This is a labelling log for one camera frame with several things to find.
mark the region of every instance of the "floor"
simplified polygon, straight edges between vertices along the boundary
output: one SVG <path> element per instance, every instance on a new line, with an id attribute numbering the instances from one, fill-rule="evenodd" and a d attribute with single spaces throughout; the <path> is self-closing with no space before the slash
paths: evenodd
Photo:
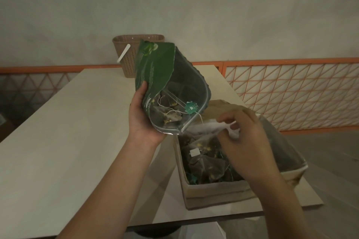
<path id="1" fill-rule="evenodd" d="M 304 177 L 324 202 L 305 212 L 317 238 L 358 238 L 359 131 L 287 136 L 309 168 Z M 264 217 L 219 223 L 227 239 L 268 238 Z"/>

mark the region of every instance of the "basket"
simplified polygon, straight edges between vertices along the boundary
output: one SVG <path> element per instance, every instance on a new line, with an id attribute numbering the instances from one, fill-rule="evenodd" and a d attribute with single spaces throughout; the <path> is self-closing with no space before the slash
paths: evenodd
<path id="1" fill-rule="evenodd" d="M 120 61 L 126 78 L 134 78 L 136 76 L 135 58 L 141 39 L 150 42 L 164 42 L 164 36 L 159 34 L 119 35 L 112 39 L 118 57 L 122 54 L 127 44 L 131 45 Z"/>

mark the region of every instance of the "basket handle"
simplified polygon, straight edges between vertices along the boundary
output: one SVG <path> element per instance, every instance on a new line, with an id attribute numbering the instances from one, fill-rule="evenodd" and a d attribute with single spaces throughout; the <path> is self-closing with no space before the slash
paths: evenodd
<path id="1" fill-rule="evenodd" d="M 122 54 L 121 54 L 121 56 L 119 56 L 119 58 L 118 58 L 118 60 L 117 60 L 117 63 L 119 63 L 121 60 L 122 60 L 122 58 L 123 58 L 123 56 L 126 54 L 126 52 L 130 49 L 130 47 L 131 47 L 131 45 L 130 44 L 127 44 L 127 46 L 124 48 L 124 50 L 122 51 Z"/>

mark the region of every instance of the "white table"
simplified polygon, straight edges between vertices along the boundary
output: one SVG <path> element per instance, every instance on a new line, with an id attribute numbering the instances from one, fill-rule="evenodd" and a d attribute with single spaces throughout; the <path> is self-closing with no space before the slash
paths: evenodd
<path id="1" fill-rule="evenodd" d="M 212 65 L 196 66 L 211 99 L 243 105 Z M 57 235 L 99 183 L 128 134 L 134 79 L 85 69 L 0 143 L 0 238 Z M 302 178 L 302 206 L 322 204 Z M 263 214 L 258 199 L 188 211 L 170 138 L 157 148 L 129 229 Z"/>

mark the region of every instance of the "person's left hand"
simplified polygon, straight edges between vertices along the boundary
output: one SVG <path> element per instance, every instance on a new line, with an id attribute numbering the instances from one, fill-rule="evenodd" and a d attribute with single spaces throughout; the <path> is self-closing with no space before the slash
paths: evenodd
<path id="1" fill-rule="evenodd" d="M 128 139 L 139 144 L 146 144 L 152 148 L 156 148 L 164 140 L 166 135 L 152 126 L 150 120 L 142 109 L 142 99 L 146 91 L 147 82 L 144 81 L 132 98 L 130 110 L 128 112 L 128 122 L 130 125 Z"/>

